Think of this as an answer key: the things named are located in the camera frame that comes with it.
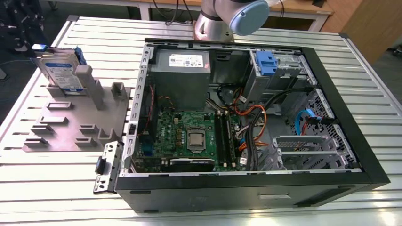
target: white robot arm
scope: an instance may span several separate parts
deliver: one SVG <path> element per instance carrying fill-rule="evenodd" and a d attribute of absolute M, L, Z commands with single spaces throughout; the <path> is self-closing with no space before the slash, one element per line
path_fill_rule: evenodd
<path fill-rule="evenodd" d="M 232 33 L 248 35 L 261 27 L 269 7 L 264 0 L 202 0 L 194 24 L 194 37 L 232 41 Z"/>

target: black case frame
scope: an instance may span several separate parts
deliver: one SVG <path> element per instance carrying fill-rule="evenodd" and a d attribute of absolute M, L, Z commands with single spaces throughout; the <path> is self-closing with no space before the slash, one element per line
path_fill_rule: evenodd
<path fill-rule="evenodd" d="M 197 43 L 206 46 L 220 44 L 226 48 L 234 45 L 256 49 L 299 50 L 305 57 L 363 172 L 118 177 L 114 191 L 134 211 L 202 211 L 319 206 L 352 192 L 371 190 L 389 182 L 312 48 L 194 40 L 145 39 L 145 42 L 149 46 L 153 42 L 168 42 L 169 45 L 162 47 L 169 49 L 178 48 L 178 43 L 188 45 L 188 48 Z M 275 198 L 259 202 L 252 197 L 255 195 L 260 200 L 260 195 L 264 194 L 288 194 L 296 198 L 292 202 L 281 202 L 281 199 Z"/>

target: slotted aluminum surface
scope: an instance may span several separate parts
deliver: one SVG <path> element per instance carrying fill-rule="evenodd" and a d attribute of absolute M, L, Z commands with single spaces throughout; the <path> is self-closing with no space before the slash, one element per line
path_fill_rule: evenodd
<path fill-rule="evenodd" d="M 78 45 L 104 86 L 133 87 L 145 37 L 192 39 L 190 26 L 81 17 L 66 22 L 53 43 Z M 260 29 L 236 42 L 313 47 L 391 183 L 316 208 L 136 214 L 118 195 L 92 195 L 101 152 L 25 153 L 21 150 L 39 108 L 49 99 L 35 70 L 0 127 L 0 223 L 38 225 L 400 225 L 400 106 L 364 64 L 352 44 L 336 34 Z"/>

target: ram slot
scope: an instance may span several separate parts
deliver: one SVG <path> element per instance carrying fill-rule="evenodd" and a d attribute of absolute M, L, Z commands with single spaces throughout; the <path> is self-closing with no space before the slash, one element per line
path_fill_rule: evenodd
<path fill-rule="evenodd" d="M 234 156 L 234 153 L 233 153 L 232 121 L 230 121 L 229 113 L 226 113 L 225 117 L 226 117 L 225 124 L 226 124 L 226 130 L 228 130 L 226 139 L 228 139 L 228 143 L 229 143 L 229 161 L 230 161 L 230 165 L 233 165 L 234 162 L 236 162 L 234 161 L 236 156 Z"/>
<path fill-rule="evenodd" d="M 217 162 L 218 165 L 225 163 L 225 152 L 222 147 L 222 137 L 221 137 L 221 118 L 220 115 L 216 113 L 213 118 L 214 123 L 214 142 L 216 142 L 216 153 L 217 153 Z"/>
<path fill-rule="evenodd" d="M 221 123 L 221 131 L 222 131 L 222 146 L 224 146 L 224 162 L 226 164 L 230 164 L 230 145 L 229 145 L 229 140 L 228 140 L 228 136 L 229 136 L 229 131 L 228 131 L 228 125 L 226 125 L 226 116 L 225 114 L 221 115 L 220 117 L 220 123 Z"/>

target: motherboard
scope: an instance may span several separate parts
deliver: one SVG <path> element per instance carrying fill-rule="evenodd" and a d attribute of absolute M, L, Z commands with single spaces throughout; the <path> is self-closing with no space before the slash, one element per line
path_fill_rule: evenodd
<path fill-rule="evenodd" d="M 237 171 L 232 138 L 238 117 L 226 112 L 158 112 L 156 140 L 141 143 L 144 172 Z"/>

